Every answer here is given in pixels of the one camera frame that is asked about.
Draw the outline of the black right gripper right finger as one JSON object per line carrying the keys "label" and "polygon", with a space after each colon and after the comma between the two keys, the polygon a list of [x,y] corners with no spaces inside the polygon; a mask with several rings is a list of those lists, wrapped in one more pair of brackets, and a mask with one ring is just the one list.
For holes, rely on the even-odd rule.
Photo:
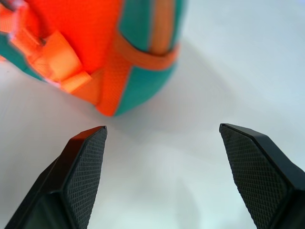
{"label": "black right gripper right finger", "polygon": [[219,132],[257,229],[305,229],[305,172],[267,135],[232,124]]}

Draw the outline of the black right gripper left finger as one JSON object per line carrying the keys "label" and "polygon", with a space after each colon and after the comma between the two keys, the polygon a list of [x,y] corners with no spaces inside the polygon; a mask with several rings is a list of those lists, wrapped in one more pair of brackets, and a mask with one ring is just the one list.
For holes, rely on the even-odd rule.
{"label": "black right gripper left finger", "polygon": [[106,138],[105,126],[72,137],[38,176],[4,229],[87,229]]}

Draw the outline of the orange and teal backpack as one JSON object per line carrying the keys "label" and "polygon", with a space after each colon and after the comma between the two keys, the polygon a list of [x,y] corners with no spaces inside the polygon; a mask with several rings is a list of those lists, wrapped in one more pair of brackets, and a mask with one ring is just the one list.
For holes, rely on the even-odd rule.
{"label": "orange and teal backpack", "polygon": [[170,78],[184,10],[185,0],[0,0],[0,60],[120,115]]}

